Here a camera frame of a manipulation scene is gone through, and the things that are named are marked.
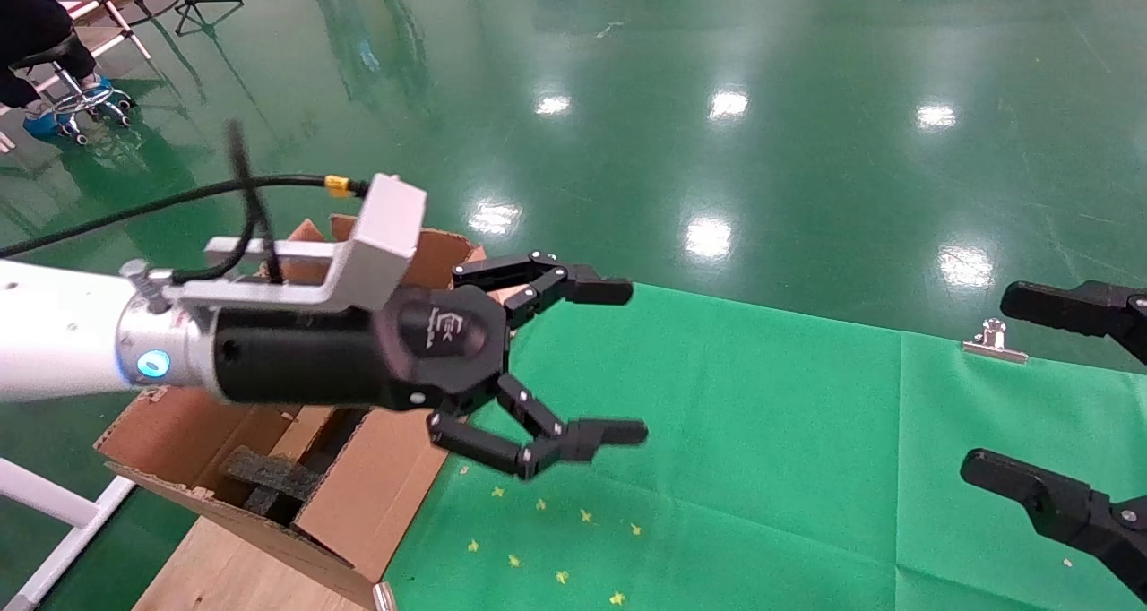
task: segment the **cardboard box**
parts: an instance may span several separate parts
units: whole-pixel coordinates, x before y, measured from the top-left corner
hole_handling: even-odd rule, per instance
[[[354,219],[333,216],[336,240]],[[314,224],[292,240],[322,240]],[[482,260],[482,248],[450,232],[422,230],[403,283],[445,289],[451,268]],[[284,265],[296,281],[320,281],[326,268]],[[140,394],[95,444],[108,467],[159,496],[201,514],[364,608],[434,484],[446,452],[430,445],[426,410],[365,415],[295,518],[301,532],[242,509],[250,486],[219,467],[234,448],[298,460],[330,420],[328,408],[225,404],[204,390],[164,387]]]

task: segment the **black pants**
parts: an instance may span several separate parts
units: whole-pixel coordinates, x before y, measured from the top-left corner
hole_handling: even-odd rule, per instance
[[[8,65],[34,53],[49,50],[67,39],[71,31],[71,19],[63,8],[60,8],[60,13],[67,19],[67,29],[57,18],[38,24],[40,31],[32,31],[29,26],[8,31],[8,26],[0,26],[0,104],[23,108],[24,104],[40,97],[36,88],[32,88],[28,80],[17,77]],[[71,47],[56,63],[60,63],[61,68],[71,73],[76,80],[85,79],[95,71],[95,57],[92,57],[92,53],[79,44],[79,40],[76,40],[75,47]]]

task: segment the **green cloth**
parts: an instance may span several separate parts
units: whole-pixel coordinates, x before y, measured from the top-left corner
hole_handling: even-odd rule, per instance
[[[1147,494],[1139,375],[653,285],[549,310],[513,368],[559,416],[639,416],[649,440],[529,484],[447,461],[387,573],[403,611],[1142,609],[959,476],[986,447]]]

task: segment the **wooden table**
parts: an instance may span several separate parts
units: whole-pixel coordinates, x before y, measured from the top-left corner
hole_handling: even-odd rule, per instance
[[[134,611],[362,611],[290,566],[200,519]]]

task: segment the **glossy floor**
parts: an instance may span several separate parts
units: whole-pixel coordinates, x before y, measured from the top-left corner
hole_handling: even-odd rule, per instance
[[[240,117],[256,170],[401,174],[429,226],[494,254],[825,318],[967,338],[1009,281],[1147,284],[1142,0],[245,0],[213,31],[174,24],[140,28],[157,72],[107,57],[142,104],[130,133],[78,150],[5,118],[0,241],[228,178]],[[351,210],[266,195],[282,235]],[[29,259],[186,267],[241,216],[212,199]],[[1012,332],[1134,367],[1110,342]],[[3,408],[0,455],[94,495],[88,444],[123,402]],[[0,516],[3,598],[34,565],[16,547],[56,535]],[[188,523],[136,495],[49,608],[128,606]]]

